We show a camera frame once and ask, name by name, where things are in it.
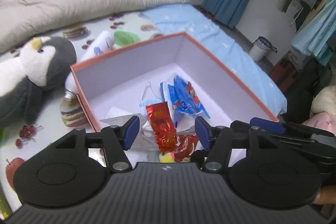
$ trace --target stuffed animal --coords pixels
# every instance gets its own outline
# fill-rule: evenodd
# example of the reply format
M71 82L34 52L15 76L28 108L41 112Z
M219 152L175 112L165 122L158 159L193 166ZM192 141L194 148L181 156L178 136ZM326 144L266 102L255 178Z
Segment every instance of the stuffed animal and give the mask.
M18 57L0 63L0 128L22 117L34 123L43 92L63 85L76 59L70 40L40 37L25 44Z
M302 123L336 135L336 85L323 88L311 103L310 119Z

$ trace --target plastic wrapper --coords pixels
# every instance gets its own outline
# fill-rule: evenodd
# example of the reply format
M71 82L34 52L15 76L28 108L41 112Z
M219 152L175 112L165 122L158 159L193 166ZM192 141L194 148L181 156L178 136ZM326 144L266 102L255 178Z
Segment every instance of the plastic wrapper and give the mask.
M168 102L170 111L173 111L172 120L175 127L187 114L210 118L192 84L184 81L180 76L174 77L173 85L169 81L162 82L160 89L163 100Z
M180 145L178 146L178 152L175 153L175 161L178 162L190 162L190 157L194 153L198 138L195 135L179 135Z
M146 110L160 151L174 152L177 148L177 136L167 102L146 106Z
M128 111L125 111L123 109L120 109L118 107L112 106L106 117L109 117L107 119L100 120L102 127L107 126L123 126L132 116L138 116L140 118L140 129L137 137L134 140L134 143L132 144L131 149L141 149L141 150L156 150L158 151L158 146L156 144L156 139L154 136L145 136L144 132L142 131L142 127L144 124L146 124L148 121L146 117L142 116L140 113L137 114L129 114Z

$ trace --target red candy wrapper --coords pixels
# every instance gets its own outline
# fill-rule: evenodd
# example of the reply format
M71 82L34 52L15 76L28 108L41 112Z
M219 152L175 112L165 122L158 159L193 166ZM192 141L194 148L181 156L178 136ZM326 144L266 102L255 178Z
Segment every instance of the red candy wrapper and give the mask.
M190 162L190 156L195 151L195 147L198 142L198 138L195 135L179 135L180 145L178 146L178 152L175 153L175 161L178 162Z
M177 149L176 129L167 102L146 106L146 110L160 151L174 152Z

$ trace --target penguin plush toy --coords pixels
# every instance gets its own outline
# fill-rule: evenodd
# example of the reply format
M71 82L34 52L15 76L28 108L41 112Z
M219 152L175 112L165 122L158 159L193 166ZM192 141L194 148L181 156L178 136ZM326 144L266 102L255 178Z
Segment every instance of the penguin plush toy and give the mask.
M63 85L76 59L70 40L40 37L26 43L19 56L0 63L0 128L21 118L34 123L43 92Z

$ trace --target bed sheet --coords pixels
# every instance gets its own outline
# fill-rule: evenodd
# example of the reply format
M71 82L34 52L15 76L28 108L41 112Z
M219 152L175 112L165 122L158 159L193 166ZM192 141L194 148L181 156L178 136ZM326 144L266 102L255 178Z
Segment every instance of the bed sheet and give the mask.
M287 111L278 86L235 40L190 4L170 4L143 12L164 34L186 31L235 73L275 115Z

